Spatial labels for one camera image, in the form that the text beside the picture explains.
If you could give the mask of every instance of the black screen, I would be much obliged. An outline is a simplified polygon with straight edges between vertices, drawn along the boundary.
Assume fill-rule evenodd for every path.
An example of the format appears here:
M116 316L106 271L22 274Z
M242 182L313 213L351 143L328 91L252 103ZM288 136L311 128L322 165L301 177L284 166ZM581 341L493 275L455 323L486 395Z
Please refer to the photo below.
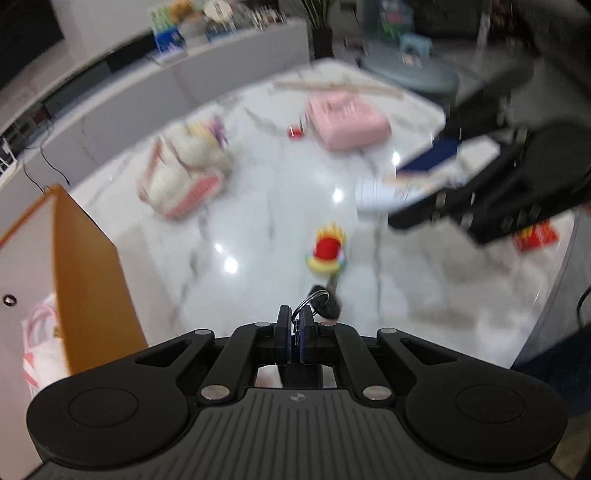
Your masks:
M49 0L0 0L0 88L62 38Z

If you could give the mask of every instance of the metal key ring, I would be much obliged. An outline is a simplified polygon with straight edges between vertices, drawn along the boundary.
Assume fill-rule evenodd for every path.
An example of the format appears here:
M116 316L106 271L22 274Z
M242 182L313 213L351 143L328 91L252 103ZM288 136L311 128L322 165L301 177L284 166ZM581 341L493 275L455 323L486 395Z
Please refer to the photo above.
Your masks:
M297 316L298 314L304 309L304 307L310 304L313 300L317 299L318 297L326 296L326 300L330 298L330 293L327 290L317 290L314 293L308 295L302 303L300 303L297 308L294 310L294 313L291 315L291 322L296 325L297 324Z

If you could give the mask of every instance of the red snack package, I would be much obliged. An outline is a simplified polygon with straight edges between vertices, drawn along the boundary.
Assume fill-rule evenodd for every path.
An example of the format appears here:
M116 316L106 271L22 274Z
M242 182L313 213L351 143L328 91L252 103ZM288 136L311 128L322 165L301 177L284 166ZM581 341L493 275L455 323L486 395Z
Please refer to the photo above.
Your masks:
M513 235L513 241L520 253L544 247L558 241L558 234L549 220L524 228Z

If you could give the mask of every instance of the black car key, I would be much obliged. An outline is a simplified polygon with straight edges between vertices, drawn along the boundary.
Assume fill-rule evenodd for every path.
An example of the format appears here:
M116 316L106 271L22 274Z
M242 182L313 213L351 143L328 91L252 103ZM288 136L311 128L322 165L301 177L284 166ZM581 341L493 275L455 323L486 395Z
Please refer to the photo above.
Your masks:
M336 286L339 281L339 274L331 275L328 283L325 287L322 285L314 285L310 290L310 294L313 294L319 290L326 290L330 294L327 299L326 295L321 296L317 299L312 300L311 305L318 315L324 317L327 320L338 320L340 311L342 309L339 300L336 297Z

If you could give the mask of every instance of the white marble tabletop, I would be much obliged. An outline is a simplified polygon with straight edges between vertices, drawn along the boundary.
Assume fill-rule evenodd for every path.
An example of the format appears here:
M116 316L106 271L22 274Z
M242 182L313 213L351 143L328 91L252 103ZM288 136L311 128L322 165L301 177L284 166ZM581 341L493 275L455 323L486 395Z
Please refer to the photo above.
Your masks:
M375 82L335 61L281 78ZM137 198L136 179L153 138L73 191L118 248L148 342L198 327L226 336L244 323L274 322L282 304L295 308L312 285L326 282L305 257L315 231L334 220L348 239L348 266L337 289L341 322L361 335L392 326L509 367L561 273L573 216L554 220L559 243L526 255L518 255L510 239L478 248L448 222L400 233L385 219L358 219L355 183L393 171L425 149L444 114L406 92L402 99L364 95L387 114L392 137L333 154L314 134L287 137L308 96L278 90L269 80L190 115L223 116L236 168L222 195L181 222L159 218Z

